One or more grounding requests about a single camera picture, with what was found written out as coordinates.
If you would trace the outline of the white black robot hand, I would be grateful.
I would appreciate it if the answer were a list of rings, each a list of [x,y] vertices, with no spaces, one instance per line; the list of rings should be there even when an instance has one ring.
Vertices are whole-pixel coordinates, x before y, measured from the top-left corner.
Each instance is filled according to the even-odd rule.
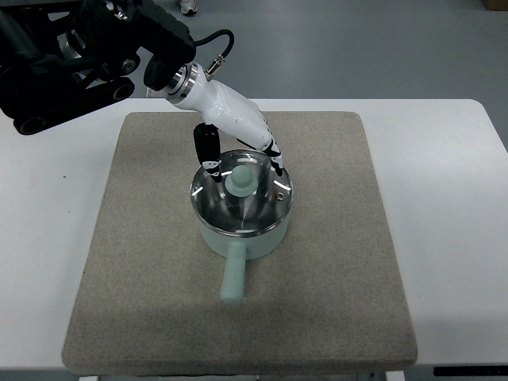
[[[194,130],[196,152],[199,163],[214,181],[221,181],[219,131],[266,154],[275,173],[283,174],[282,153],[253,101],[215,79],[208,79],[197,63],[180,68],[164,92],[173,106],[200,113],[203,123]]]

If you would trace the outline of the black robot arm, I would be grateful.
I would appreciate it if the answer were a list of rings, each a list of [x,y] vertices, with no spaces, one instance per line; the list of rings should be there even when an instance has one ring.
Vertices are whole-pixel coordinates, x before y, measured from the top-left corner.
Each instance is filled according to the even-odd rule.
[[[33,135],[130,97],[140,49],[145,85],[161,90],[200,45],[152,1],[4,1],[1,109]]]

